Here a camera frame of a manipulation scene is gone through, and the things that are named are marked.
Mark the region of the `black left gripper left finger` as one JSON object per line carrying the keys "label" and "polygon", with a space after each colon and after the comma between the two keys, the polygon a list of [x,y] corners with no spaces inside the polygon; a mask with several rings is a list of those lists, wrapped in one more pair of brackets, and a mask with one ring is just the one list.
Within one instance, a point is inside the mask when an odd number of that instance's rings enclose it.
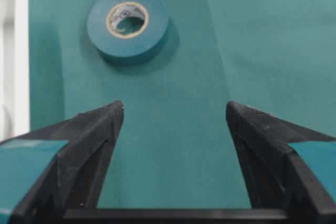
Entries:
{"label": "black left gripper left finger", "polygon": [[1,142],[1,223],[32,223],[67,207],[78,176],[96,153],[111,155],[124,118],[114,101]]}

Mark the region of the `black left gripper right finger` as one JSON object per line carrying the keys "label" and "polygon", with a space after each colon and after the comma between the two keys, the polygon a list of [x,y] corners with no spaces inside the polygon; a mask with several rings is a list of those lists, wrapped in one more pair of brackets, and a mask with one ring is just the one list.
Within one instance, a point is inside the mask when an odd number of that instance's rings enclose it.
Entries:
{"label": "black left gripper right finger", "polygon": [[331,166],[322,150],[335,137],[235,101],[226,121],[253,208],[284,210],[292,223],[335,223],[335,199],[312,168]]}

